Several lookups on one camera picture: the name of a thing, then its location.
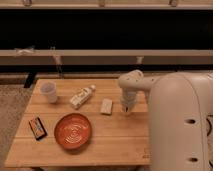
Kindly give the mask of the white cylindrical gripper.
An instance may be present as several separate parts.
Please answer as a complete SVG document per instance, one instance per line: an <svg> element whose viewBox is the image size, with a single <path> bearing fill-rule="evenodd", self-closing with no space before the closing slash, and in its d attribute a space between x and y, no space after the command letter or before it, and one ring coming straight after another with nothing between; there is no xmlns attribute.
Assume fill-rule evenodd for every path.
<svg viewBox="0 0 213 171"><path fill-rule="evenodd" d="M131 110L135 106L137 93L135 91L122 91L121 105L125 115L130 115Z"/></svg>

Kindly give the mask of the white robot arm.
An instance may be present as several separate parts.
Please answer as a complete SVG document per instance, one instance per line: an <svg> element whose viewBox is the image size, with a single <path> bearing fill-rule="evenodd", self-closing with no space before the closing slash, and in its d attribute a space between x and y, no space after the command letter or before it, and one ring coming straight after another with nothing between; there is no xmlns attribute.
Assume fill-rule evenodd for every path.
<svg viewBox="0 0 213 171"><path fill-rule="evenodd" d="M207 121L213 114L213 72L121 75L121 104L130 112L148 94L150 171L211 171Z"/></svg>

